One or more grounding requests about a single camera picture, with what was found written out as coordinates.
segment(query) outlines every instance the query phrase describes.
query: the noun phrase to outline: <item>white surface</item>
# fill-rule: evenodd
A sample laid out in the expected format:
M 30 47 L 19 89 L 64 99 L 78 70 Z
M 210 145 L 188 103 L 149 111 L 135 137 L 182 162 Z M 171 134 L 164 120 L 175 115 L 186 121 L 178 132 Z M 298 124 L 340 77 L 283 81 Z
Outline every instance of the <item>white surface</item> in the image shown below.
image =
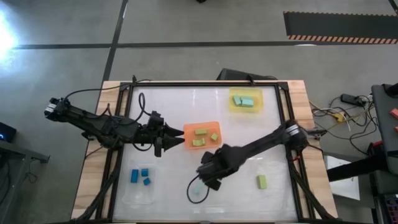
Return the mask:
M 152 203 L 155 200 L 155 185 L 156 183 L 156 173 L 157 166 L 151 162 L 146 161 L 136 161 L 131 159 L 128 161 L 127 165 L 130 177 L 133 169 L 139 170 L 138 175 L 138 183 L 130 183 L 130 181 L 126 181 L 125 191 L 122 198 L 123 203 L 128 205 L 147 205 Z M 150 180 L 150 184 L 145 186 L 144 179 L 147 177 L 141 176 L 141 169 L 148 169 L 148 178 Z
M 273 87 L 261 87 L 264 109 L 260 113 L 230 113 L 228 87 L 140 87 L 134 88 L 130 118 L 140 112 L 138 95 L 146 97 L 146 111 L 157 111 L 173 128 L 182 130 L 184 124 L 219 121 L 223 143 L 243 146 L 271 133 L 280 125 L 278 106 Z M 146 123 L 148 116 L 139 122 Z M 180 144 L 154 156 L 153 148 L 140 152 L 127 144 L 124 148 L 122 170 L 116 197 L 115 220 L 297 220 L 284 146 L 274 147 L 252 157 L 239 171 L 222 180 L 219 191 L 210 190 L 201 204 L 188 201 L 188 183 L 196 176 L 196 169 L 205 151 L 215 149 L 185 149 Z M 154 201 L 147 205 L 123 202 L 126 182 L 132 164 L 129 161 L 146 161 L 157 167 Z M 264 174 L 268 188 L 257 188 L 256 176 Z M 198 183 L 192 184 L 194 191 Z M 206 187 L 192 200 L 200 200 Z
M 327 169 L 350 164 L 348 161 L 337 159 L 332 156 L 326 156 L 325 161 Z M 330 182 L 330 188 L 331 192 L 335 195 L 360 200 L 358 177 L 350 177 L 348 179 Z

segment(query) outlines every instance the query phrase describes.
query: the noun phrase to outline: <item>light green block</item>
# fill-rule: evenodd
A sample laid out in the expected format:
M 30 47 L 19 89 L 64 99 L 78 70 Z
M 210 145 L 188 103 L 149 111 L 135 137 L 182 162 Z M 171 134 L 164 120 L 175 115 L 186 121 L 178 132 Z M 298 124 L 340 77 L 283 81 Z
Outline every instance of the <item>light green block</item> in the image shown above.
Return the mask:
M 251 101 L 253 101 L 253 97 L 251 97 L 251 96 L 241 96 L 241 100 L 251 100 Z
M 205 139 L 192 140 L 192 144 L 195 147 L 204 146 L 206 144 L 206 141 L 205 141 Z
M 257 176 L 257 184 L 259 189 L 266 189 L 267 188 L 267 180 L 265 175 L 258 175 Z
M 234 96 L 234 103 L 235 103 L 236 106 L 241 106 L 241 104 L 242 104 L 241 98 L 239 96 L 235 95 Z
M 207 129 L 203 128 L 203 129 L 196 129 L 195 130 L 195 134 L 199 135 L 199 134 L 207 134 Z
M 212 134 L 212 135 L 210 136 L 210 138 L 211 138 L 212 140 L 214 140 L 214 141 L 217 141 L 218 135 L 217 135 L 216 133 L 214 133 L 214 134 Z
M 254 101 L 253 100 L 242 100 L 242 106 L 243 107 L 253 107 L 254 106 Z

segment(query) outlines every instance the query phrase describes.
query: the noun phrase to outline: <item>hazard tape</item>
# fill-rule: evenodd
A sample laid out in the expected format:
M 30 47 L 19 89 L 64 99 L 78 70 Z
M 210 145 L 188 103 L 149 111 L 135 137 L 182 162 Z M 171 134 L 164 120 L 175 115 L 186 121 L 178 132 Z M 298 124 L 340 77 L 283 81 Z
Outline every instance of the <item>hazard tape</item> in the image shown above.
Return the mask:
M 355 44 L 396 44 L 397 39 L 364 38 L 364 37 L 325 37 L 315 35 L 288 35 L 289 40 L 310 40 L 322 42 L 342 42 Z
M 297 12 L 297 11 L 284 11 L 285 13 L 307 13 L 307 14 L 328 14 L 328 15 L 347 15 L 347 16 L 391 16 L 398 17 L 397 15 L 390 14 L 366 14 L 366 13 L 337 13 L 337 12 Z
M 286 13 L 302 13 L 302 14 L 329 14 L 329 15 L 347 15 L 347 16 L 388 16 L 398 17 L 390 14 L 353 14 L 353 13 L 336 13 L 336 12 L 297 12 L 284 11 Z M 342 42 L 354 44 L 396 44 L 397 39 L 367 38 L 367 37 L 341 37 L 341 36 L 319 36 L 319 35 L 288 35 L 289 40 L 309 40 L 320 42 Z

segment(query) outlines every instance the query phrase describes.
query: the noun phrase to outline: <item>concrete floor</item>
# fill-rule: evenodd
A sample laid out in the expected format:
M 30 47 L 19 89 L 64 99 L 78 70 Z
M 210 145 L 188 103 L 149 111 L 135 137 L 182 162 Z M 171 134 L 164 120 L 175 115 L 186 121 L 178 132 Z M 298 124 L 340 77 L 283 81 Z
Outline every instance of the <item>concrete floor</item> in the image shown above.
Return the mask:
M 109 44 L 122 0 L 9 0 L 0 2 L 0 38 L 14 44 Z M 387 0 L 129 0 L 120 43 L 287 40 L 282 11 L 394 14 Z M 51 154 L 32 165 L 39 176 L 25 183 L 15 223 L 70 218 L 87 142 L 70 125 L 48 121 L 51 97 L 101 85 L 109 49 L 0 51 L 0 121 L 18 129 L 16 144 Z M 222 68 L 279 79 L 304 79 L 310 99 L 326 106 L 340 95 L 368 95 L 373 84 L 397 82 L 396 45 L 117 49 L 110 80 L 214 80 Z M 97 92 L 71 97 L 94 111 Z M 317 119 L 328 126 L 333 121 Z M 340 136 L 349 132 L 341 125 Z M 365 149 L 378 133 L 356 141 Z M 361 157 L 348 142 L 326 135 L 322 148 Z M 371 222 L 369 182 L 360 202 L 335 198 L 340 218 Z

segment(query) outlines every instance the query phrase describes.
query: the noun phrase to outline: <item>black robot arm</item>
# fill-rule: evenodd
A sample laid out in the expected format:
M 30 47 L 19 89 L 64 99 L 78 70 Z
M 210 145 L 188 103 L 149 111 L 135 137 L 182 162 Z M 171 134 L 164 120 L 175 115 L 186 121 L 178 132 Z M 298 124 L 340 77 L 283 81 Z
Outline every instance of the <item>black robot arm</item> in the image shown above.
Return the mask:
M 118 149 L 124 143 L 153 144 L 155 156 L 184 142 L 183 131 L 171 128 L 164 123 L 156 111 L 152 111 L 147 124 L 140 124 L 136 120 L 121 116 L 111 116 L 105 113 L 95 115 L 88 111 L 72 106 L 69 100 L 52 98 L 44 111 L 47 119 L 70 123 L 84 132 L 85 138 L 98 142 L 108 149 Z
M 238 171 L 246 159 L 279 144 L 290 145 L 295 150 L 303 150 L 308 146 L 308 141 L 297 123 L 288 121 L 274 132 L 245 146 L 224 144 L 214 154 L 205 152 L 201 159 L 202 165 L 197 169 L 199 178 L 211 189 L 218 190 L 221 185 L 220 180 Z

